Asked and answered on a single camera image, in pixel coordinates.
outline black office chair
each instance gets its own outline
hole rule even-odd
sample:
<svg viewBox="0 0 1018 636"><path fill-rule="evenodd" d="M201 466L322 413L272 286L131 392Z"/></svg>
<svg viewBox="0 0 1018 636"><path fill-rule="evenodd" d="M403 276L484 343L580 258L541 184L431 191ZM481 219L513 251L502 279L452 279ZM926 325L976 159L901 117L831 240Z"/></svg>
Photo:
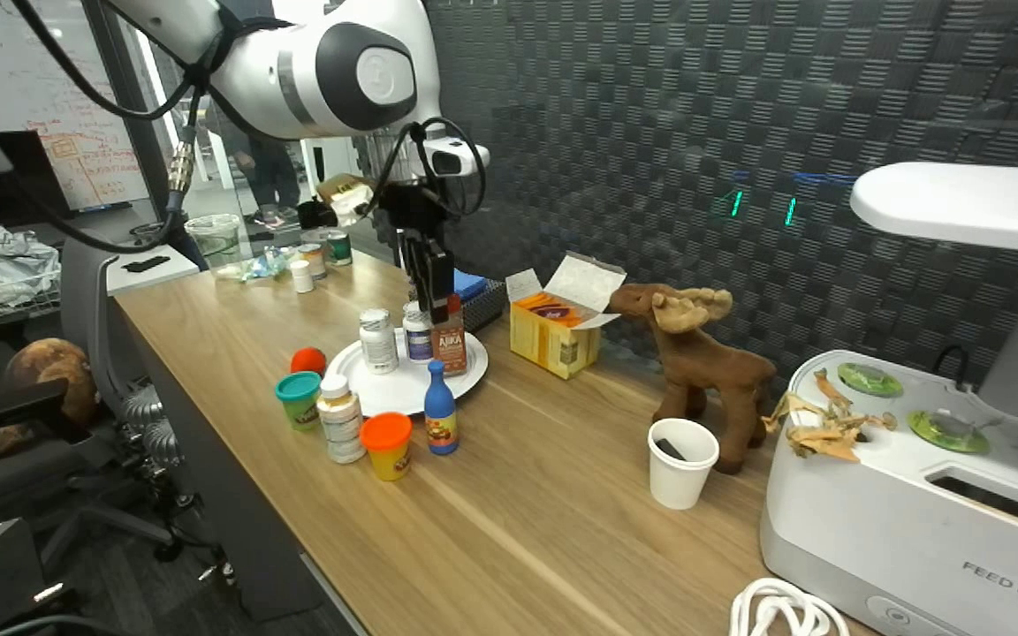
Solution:
<svg viewBox="0 0 1018 636"><path fill-rule="evenodd" d="M32 558L39 572L57 572L64 555L92 523L145 537L159 548L159 555L177 555L180 548L170 519L145 519L124 512L131 498L159 495L152 491L152 484L166 484L159 473L177 463L177 445L163 406L148 385L148 375L138 367L138 353L124 332L124 318L110 300L110 265L113 254L103 254L78 240L64 244L60 329L64 339L78 343L88 353L92 378L113 417L81 438L74 428L64 428L57 420L64 385L39 385L28 389L28 396L7 392L0 399L0 424L39 413L53 431L60 431L42 445L0 459L0 519L35 519L32 526L46 537L39 558ZM57 523L49 523L49 516L28 516L35 509L46 509L46 502L57 502ZM11 530L11 537L25 544L32 541L32 530ZM18 604L0 601L0 618L11 615L18 615Z"/></svg>

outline yellow box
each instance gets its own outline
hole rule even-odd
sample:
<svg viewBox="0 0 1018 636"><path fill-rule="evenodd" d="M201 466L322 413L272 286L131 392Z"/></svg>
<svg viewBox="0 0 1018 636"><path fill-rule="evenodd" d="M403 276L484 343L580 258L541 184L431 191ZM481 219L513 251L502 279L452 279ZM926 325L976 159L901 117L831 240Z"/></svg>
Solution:
<svg viewBox="0 0 1018 636"><path fill-rule="evenodd" d="M548 286L534 269L509 276L509 350L558 378L580 375L601 353L601 325L615 322L604 307L622 279L622 269L583 254L566 254Z"/></svg>

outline brown stuffed toy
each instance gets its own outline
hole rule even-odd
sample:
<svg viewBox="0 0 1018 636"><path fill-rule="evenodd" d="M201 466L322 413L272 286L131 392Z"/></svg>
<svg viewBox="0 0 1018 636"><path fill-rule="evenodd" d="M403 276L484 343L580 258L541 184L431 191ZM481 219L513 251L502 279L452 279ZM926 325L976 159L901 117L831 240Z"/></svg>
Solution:
<svg viewBox="0 0 1018 636"><path fill-rule="evenodd" d="M764 442L760 396L774 378L774 364L749 350L735 350L703 332L732 311L728 290L672 290L661 283L626 283L612 297L612 311L622 318L643 318L654 332L661 357L661 406L657 417L693 417L707 410L707 389L718 389L725 424L721 473L739 473L749 445Z"/></svg>
<svg viewBox="0 0 1018 636"><path fill-rule="evenodd" d="M60 413L71 428L88 431L95 424L99 396L88 375L88 357L67 339L35 339L7 360L7 385L67 382ZM42 442L39 424L0 424L0 459Z"/></svg>

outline wooden table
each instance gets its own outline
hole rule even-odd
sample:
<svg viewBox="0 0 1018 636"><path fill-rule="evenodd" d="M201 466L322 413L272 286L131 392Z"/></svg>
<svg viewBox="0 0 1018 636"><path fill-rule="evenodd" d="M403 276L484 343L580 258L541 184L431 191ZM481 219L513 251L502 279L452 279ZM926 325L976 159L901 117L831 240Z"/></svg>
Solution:
<svg viewBox="0 0 1018 636"><path fill-rule="evenodd" d="M403 297L396 269L357 254L304 297L290 283L194 276L117 300L156 382L191 399L187 413L177 392L163 396L184 452L198 410L371 632L725 632L732 597L764 576L771 452L739 477L714 473L689 512L654 505L650 378L597 364L562 382L509 353L498 322L481 332L491 371L460 403L460 452L431 456L417 431L399 484L368 463L336 466L286 424L272 385L290 350L339 353L357 311L396 311Z"/></svg>

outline wall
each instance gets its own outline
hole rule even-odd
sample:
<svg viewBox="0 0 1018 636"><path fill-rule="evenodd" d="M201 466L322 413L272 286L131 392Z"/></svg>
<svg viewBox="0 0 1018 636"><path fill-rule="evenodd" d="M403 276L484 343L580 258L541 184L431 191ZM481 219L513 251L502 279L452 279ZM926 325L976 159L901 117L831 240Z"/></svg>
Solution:
<svg viewBox="0 0 1018 636"><path fill-rule="evenodd" d="M983 378L1018 254L873 233L848 184L898 159L1018 163L1018 0L428 7L445 113L495 155L484 212L449 230L463 265L587 251L728 286L714 332L781 375L834 346L930 367L961 343ZM608 339L650 353L629 325Z"/></svg>
<svg viewBox="0 0 1018 636"><path fill-rule="evenodd" d="M81 4L39 0L35 11L81 74L113 95ZM124 120L71 85L7 0L0 0L0 131L39 131L71 208L145 198Z"/></svg>

